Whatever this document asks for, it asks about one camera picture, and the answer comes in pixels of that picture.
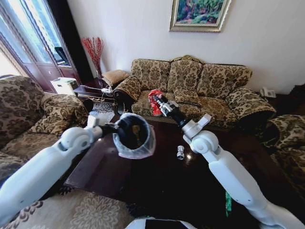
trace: red snack bag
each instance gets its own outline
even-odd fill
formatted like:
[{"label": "red snack bag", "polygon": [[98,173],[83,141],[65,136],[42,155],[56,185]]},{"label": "red snack bag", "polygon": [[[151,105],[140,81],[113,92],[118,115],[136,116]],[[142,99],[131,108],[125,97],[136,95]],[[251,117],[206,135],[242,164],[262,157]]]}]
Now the red snack bag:
[{"label": "red snack bag", "polygon": [[148,94],[149,101],[153,108],[153,112],[152,112],[153,116],[160,116],[162,114],[159,109],[160,105],[153,99],[153,95],[156,95],[159,97],[162,95],[162,92],[157,89],[154,89],[154,90],[151,90],[151,92]]}]

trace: throw pillow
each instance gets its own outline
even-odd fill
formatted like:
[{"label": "throw pillow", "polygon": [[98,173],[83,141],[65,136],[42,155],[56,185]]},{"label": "throw pillow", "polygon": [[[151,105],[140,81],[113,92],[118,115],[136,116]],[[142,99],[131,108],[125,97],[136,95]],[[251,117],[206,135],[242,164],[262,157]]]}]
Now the throw pillow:
[{"label": "throw pillow", "polygon": [[201,71],[197,93],[224,99],[234,89],[245,86],[251,76],[252,70],[246,66],[207,63]]},{"label": "throw pillow", "polygon": [[45,112],[48,116],[56,117],[62,120],[70,120],[74,115],[74,107],[66,106],[66,107],[59,107],[59,106],[46,106]]},{"label": "throw pillow", "polygon": [[114,86],[126,79],[129,74],[122,70],[114,70],[102,74],[103,80],[110,86]]},{"label": "throw pillow", "polygon": [[189,90],[175,90],[175,101],[177,103],[183,103],[183,104],[192,104],[196,105],[198,107],[202,107],[202,104],[199,100],[199,96],[195,91],[189,91]]},{"label": "throw pillow", "polygon": [[174,61],[171,63],[167,92],[173,93],[178,89],[196,91],[202,64],[195,61]]},{"label": "throw pillow", "polygon": [[61,135],[71,124],[72,120],[62,120],[54,116],[44,115],[32,128],[29,133],[44,133]]}]

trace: patterned sofa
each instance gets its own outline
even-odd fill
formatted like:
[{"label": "patterned sofa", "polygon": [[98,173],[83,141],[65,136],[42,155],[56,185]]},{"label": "patterned sofa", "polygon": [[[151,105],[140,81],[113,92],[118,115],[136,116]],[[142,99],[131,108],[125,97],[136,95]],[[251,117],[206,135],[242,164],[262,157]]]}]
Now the patterned sofa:
[{"label": "patterned sofa", "polygon": [[232,128],[242,120],[267,120],[275,114],[270,104],[244,87],[251,76],[245,66],[203,64],[188,55],[169,62],[138,59],[113,95],[125,111],[150,116],[148,93],[159,89],[187,117],[198,120],[208,113],[210,125]]},{"label": "patterned sofa", "polygon": [[0,77],[0,186],[19,167],[54,144],[88,112],[72,95],[45,95],[29,77]]},{"label": "patterned sofa", "polygon": [[263,145],[305,203],[305,116],[282,115],[268,121]]}]

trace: white telephone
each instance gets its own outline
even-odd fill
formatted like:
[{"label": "white telephone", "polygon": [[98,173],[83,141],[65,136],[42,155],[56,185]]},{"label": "white telephone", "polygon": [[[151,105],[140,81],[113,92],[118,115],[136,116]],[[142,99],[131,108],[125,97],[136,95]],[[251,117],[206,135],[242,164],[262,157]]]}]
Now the white telephone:
[{"label": "white telephone", "polygon": [[275,94],[275,91],[273,90],[268,90],[266,87],[263,87],[259,94],[262,96],[262,97],[268,97],[268,98],[276,98],[276,94]]}]

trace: picture frame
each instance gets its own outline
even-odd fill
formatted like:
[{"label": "picture frame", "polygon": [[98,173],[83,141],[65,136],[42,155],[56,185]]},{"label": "picture frame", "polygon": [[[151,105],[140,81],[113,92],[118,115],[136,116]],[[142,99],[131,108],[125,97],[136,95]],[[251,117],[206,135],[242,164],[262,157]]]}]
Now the picture frame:
[{"label": "picture frame", "polygon": [[173,0],[170,31],[220,32],[232,0]]}]

